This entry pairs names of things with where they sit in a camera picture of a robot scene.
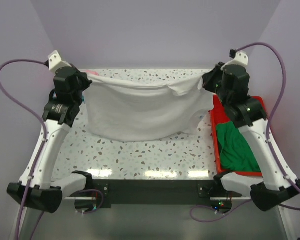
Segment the white t shirt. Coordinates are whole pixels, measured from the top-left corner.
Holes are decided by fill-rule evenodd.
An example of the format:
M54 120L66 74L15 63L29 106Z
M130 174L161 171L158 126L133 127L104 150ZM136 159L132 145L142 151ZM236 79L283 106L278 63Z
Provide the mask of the white t shirt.
M190 133L214 107L202 77L146 84L89 74L92 83L83 93L87 127L94 135L120 142Z

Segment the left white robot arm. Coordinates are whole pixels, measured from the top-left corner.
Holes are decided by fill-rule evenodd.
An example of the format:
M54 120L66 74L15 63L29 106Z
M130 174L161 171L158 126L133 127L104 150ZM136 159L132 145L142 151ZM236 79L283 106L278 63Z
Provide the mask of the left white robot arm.
M7 194L27 208L54 213L64 198L78 192L89 196L94 190L90 173L73 171L52 182L52 173L61 146L80 112L83 91L92 81L73 65L56 70L54 89L44 107L43 126L30 162L16 183L9 183Z

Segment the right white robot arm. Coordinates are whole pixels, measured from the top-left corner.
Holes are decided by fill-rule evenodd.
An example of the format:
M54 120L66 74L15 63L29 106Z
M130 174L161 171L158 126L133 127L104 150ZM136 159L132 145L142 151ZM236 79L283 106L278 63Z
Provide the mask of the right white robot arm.
M300 178L281 154L265 108L248 94L250 75L246 68L219 62L202 79L203 88L218 97L225 114L245 138L262 174L256 179L229 170L222 172L214 177L213 192L220 197L228 192L250 197L263 212L300 195Z

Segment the red plastic bin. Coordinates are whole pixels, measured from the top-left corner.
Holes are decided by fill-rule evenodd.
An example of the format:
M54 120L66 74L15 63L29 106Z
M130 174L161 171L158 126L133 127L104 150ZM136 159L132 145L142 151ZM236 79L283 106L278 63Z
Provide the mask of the red plastic bin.
M227 117L216 95L209 112L217 173L233 171L247 177L261 177L257 160L246 139Z

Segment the folded pink t shirt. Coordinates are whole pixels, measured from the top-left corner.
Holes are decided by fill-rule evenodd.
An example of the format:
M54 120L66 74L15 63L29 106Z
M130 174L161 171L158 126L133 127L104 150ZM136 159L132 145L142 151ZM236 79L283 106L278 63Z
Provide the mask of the folded pink t shirt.
M87 74L91 74L91 75L94 75L94 76L99 76L99 73L98 72L96 72L96 71L92 71L92 70L86 70L85 71Z

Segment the green t shirt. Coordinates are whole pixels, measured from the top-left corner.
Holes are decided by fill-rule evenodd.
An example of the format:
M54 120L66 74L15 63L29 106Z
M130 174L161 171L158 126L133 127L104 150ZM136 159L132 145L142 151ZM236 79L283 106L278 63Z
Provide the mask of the green t shirt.
M261 169L244 136L228 121L216 126L220 165L225 170L257 172Z

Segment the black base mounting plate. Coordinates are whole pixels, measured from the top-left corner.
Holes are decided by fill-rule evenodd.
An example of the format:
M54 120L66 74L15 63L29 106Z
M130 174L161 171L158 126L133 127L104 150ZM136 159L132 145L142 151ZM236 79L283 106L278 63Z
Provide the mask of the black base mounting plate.
M217 189L214 180L94 180L99 193L74 193L71 197L94 200L102 208L113 205L211 205L211 198L240 197Z

